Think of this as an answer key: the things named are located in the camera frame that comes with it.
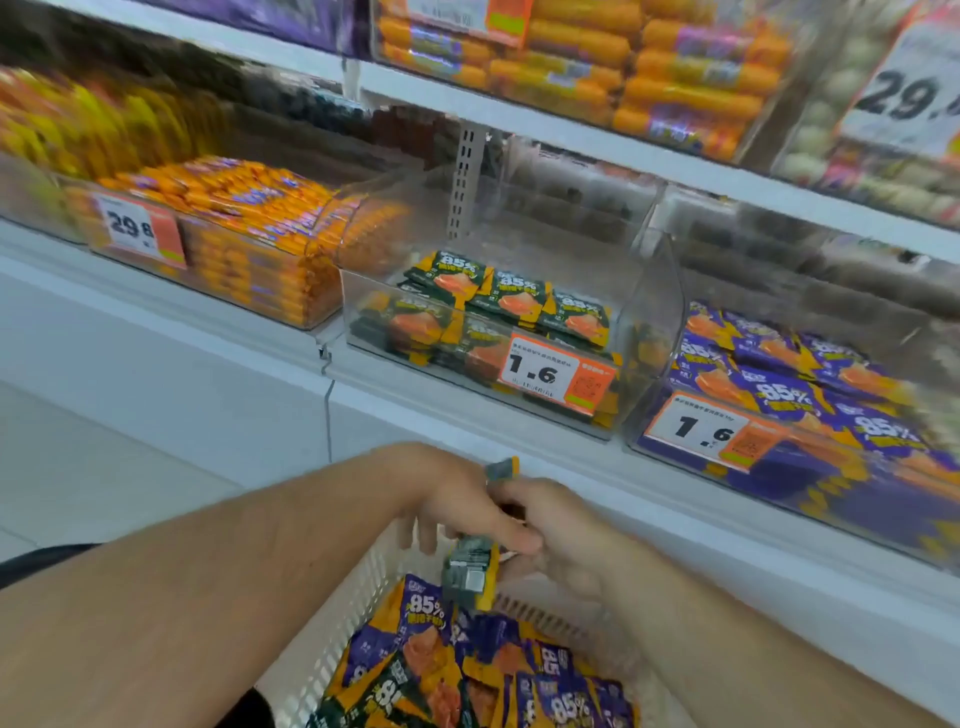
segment white floor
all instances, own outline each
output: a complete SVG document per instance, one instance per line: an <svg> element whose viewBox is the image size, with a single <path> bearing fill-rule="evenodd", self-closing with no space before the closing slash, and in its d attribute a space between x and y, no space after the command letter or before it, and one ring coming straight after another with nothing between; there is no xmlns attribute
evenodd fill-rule
<svg viewBox="0 0 960 728"><path fill-rule="evenodd" d="M109 541L240 492L0 384L0 561L39 546Z"/></svg>

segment supermarket shelf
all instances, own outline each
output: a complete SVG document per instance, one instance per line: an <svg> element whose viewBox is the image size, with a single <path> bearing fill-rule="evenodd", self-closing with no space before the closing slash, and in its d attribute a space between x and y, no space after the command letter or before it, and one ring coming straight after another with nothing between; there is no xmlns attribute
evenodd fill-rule
<svg viewBox="0 0 960 728"><path fill-rule="evenodd" d="M360 87L368 93L530 136L572 152L649 172L672 182L726 195L811 223L893 245L909 246L916 253L960 263L960 232L822 195L377 63L361 63Z"/></svg>
<svg viewBox="0 0 960 728"><path fill-rule="evenodd" d="M0 381L244 487L329 462L295 329L0 221Z"/></svg>
<svg viewBox="0 0 960 728"><path fill-rule="evenodd" d="M960 579L344 339L331 356L333 460L411 439L482 462L518 454L524 474L566 483L757 609L960 722L950 667L960 663Z"/></svg>
<svg viewBox="0 0 960 728"><path fill-rule="evenodd" d="M36 1L140 31L186 40L217 53L299 71L334 84L344 82L345 61L336 54L260 33L230 28L134 0Z"/></svg>

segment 29.8 price label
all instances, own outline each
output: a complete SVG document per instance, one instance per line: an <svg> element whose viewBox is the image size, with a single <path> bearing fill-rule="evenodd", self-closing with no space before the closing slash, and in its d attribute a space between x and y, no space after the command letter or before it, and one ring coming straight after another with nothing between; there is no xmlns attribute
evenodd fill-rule
<svg viewBox="0 0 960 728"><path fill-rule="evenodd" d="M186 267L173 215L159 207L146 207L114 195L93 197L111 245L179 268Z"/></svg>
<svg viewBox="0 0 960 728"><path fill-rule="evenodd" d="M644 437L748 471L783 437L783 431L710 400L675 394L647 427Z"/></svg>
<svg viewBox="0 0 960 728"><path fill-rule="evenodd" d="M960 26L938 13L908 25L838 131L911 155L960 160Z"/></svg>
<svg viewBox="0 0 960 728"><path fill-rule="evenodd" d="M592 415L615 376L613 365L515 333L498 379L575 412Z"/></svg>

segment barcode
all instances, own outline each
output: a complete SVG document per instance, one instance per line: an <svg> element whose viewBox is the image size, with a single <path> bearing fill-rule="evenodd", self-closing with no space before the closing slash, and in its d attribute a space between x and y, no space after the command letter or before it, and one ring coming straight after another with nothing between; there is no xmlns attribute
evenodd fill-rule
<svg viewBox="0 0 960 728"><path fill-rule="evenodd" d="M487 575L485 572L470 569L467 571L467 577L464 579L464 591L466 592L477 592L478 594L483 592L483 586L487 583Z"/></svg>

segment price number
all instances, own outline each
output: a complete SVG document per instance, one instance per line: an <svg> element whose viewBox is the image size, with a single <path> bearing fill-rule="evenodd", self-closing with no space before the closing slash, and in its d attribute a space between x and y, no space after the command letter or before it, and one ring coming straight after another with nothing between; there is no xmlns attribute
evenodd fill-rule
<svg viewBox="0 0 960 728"><path fill-rule="evenodd" d="M921 19L900 34L840 122L841 136L927 158L958 154L960 31Z"/></svg>
<svg viewBox="0 0 960 728"><path fill-rule="evenodd" d="M153 218L145 207L112 195L96 195L96 200L113 245L163 259Z"/></svg>
<svg viewBox="0 0 960 728"><path fill-rule="evenodd" d="M746 417L708 400L674 395L647 428L645 436L728 464L719 458L720 452L749 423Z"/></svg>
<svg viewBox="0 0 960 728"><path fill-rule="evenodd" d="M579 368L580 359L576 356L534 339L515 336L500 372L500 381L566 404L566 391Z"/></svg>

